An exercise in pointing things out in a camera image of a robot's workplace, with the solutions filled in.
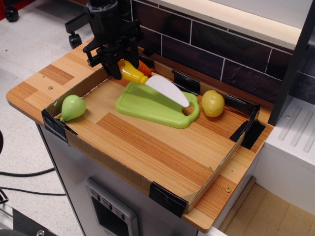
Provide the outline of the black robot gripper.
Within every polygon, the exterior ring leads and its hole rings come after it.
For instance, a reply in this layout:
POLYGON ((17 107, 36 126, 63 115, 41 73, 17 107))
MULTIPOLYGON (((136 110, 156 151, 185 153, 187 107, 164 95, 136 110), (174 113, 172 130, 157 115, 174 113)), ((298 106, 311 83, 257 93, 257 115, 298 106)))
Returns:
POLYGON ((144 38, 139 20, 126 21, 131 12, 128 0, 91 0, 84 7, 94 39, 84 47, 88 64, 102 64, 108 75, 122 78, 118 62, 128 60, 139 67, 138 42, 144 38))

